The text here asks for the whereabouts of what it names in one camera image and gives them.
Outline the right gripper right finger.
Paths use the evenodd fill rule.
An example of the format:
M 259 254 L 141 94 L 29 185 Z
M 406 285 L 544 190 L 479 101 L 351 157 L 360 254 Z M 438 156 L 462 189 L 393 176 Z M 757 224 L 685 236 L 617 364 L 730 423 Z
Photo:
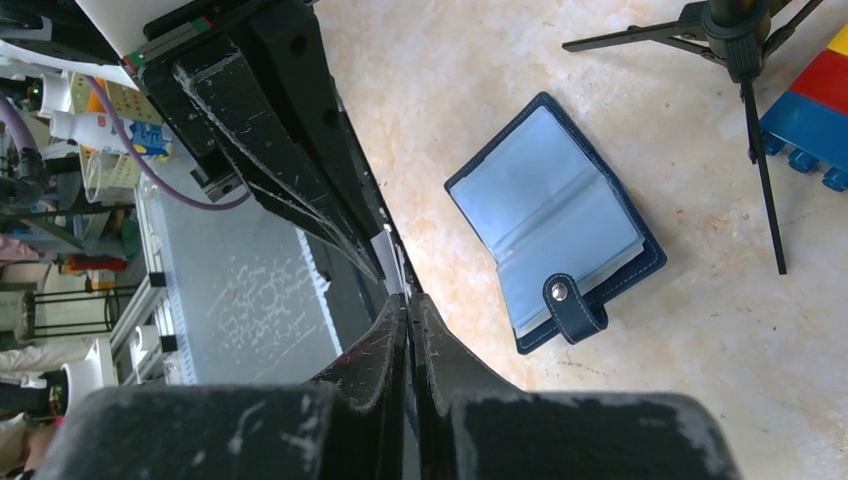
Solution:
M 519 391 L 450 332 L 427 294 L 413 296 L 413 386 L 423 479 L 448 479 L 454 473 L 454 399 Z

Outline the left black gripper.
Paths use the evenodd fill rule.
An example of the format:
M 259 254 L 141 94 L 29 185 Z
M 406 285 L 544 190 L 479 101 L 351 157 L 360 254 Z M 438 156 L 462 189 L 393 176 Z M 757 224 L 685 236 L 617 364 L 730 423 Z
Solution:
M 144 26 L 126 68 L 195 159 L 213 201 L 233 182 L 266 210 L 385 273 L 329 72 L 303 1 L 183 1 Z M 259 77 L 251 66 L 258 55 Z

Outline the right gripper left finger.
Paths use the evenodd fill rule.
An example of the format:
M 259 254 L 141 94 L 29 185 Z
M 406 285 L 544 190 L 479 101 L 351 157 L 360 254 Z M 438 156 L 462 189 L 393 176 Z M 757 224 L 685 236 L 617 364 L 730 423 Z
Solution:
M 371 328 L 313 377 L 321 388 L 318 479 L 400 479 L 406 300 L 390 296 Z

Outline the dark blue card holder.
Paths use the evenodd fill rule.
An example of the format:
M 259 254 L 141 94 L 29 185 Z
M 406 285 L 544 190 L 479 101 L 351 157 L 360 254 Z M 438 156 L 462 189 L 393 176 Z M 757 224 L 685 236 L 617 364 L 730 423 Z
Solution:
M 667 256 L 626 188 L 547 92 L 444 185 L 495 264 L 518 353 L 577 344 Z

